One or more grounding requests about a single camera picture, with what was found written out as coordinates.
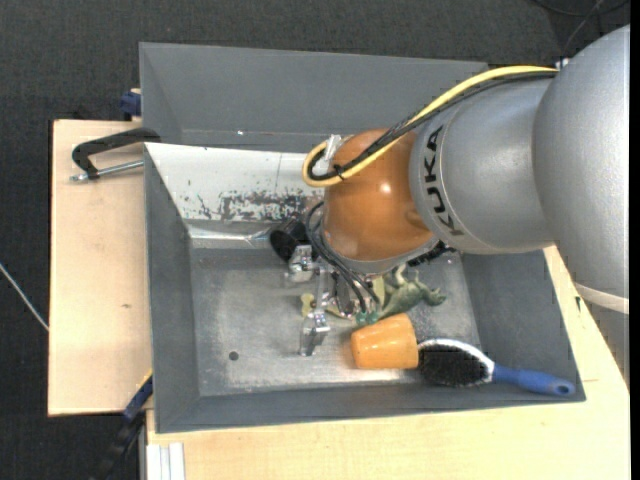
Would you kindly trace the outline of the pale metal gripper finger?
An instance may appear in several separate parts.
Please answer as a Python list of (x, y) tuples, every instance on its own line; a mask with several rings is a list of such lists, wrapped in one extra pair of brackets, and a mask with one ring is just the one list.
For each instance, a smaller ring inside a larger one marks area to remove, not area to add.
[(302, 323), (300, 332), (300, 346), (298, 353), (308, 357), (314, 351), (314, 314), (308, 313)]
[(308, 332), (308, 353), (313, 354), (315, 349), (322, 345), (331, 327), (328, 325), (325, 316), (314, 316), (313, 323)]

